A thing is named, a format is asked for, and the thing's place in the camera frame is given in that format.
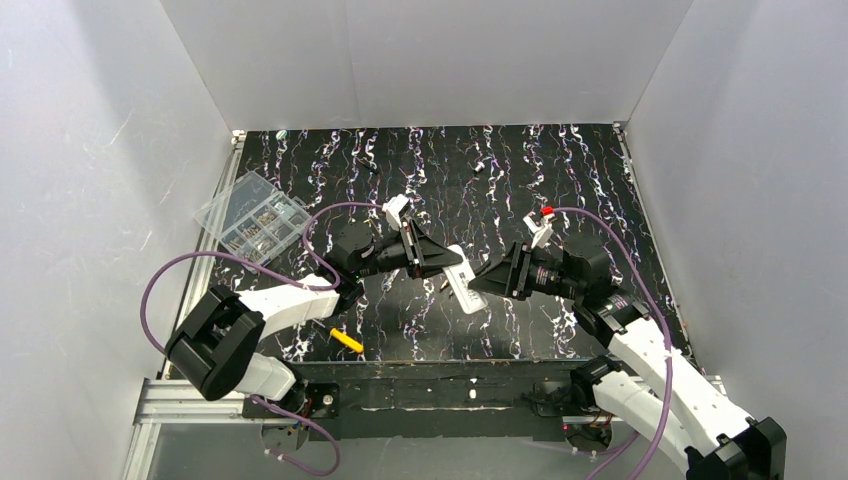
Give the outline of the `white remote control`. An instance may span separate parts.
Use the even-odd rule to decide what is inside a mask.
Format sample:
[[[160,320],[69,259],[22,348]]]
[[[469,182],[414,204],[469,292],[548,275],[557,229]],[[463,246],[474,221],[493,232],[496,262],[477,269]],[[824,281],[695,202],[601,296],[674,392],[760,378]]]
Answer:
[[[465,256],[462,248],[450,245],[448,250],[461,257],[462,262],[443,268],[448,285],[451,287],[462,311],[465,314],[473,314],[488,306],[487,300],[477,291],[469,288],[469,283],[476,278],[473,269]]]

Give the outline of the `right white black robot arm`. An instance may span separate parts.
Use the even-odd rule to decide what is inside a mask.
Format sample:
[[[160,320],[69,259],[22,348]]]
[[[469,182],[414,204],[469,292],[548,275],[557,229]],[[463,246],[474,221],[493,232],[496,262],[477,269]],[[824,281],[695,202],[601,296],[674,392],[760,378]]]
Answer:
[[[613,281],[610,264],[593,238],[568,243],[559,257],[516,242],[468,287],[517,300],[543,293],[571,301],[580,327],[608,351],[572,371],[573,400],[624,420],[686,478],[784,478],[784,429],[733,403],[666,346],[645,304]]]

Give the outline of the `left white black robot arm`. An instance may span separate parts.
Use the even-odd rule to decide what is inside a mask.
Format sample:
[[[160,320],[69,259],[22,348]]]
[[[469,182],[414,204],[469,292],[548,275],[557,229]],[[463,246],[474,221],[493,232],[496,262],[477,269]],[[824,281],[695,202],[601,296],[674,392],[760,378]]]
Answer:
[[[242,293],[209,288],[165,343],[166,358],[208,401],[231,392],[281,401],[300,378],[284,361],[259,353],[262,340],[351,308],[364,294],[366,277],[396,270],[412,279],[443,273],[456,284],[468,270],[458,246],[437,243],[413,220],[381,239],[365,224],[349,224],[335,234],[324,259],[326,266],[297,285]]]

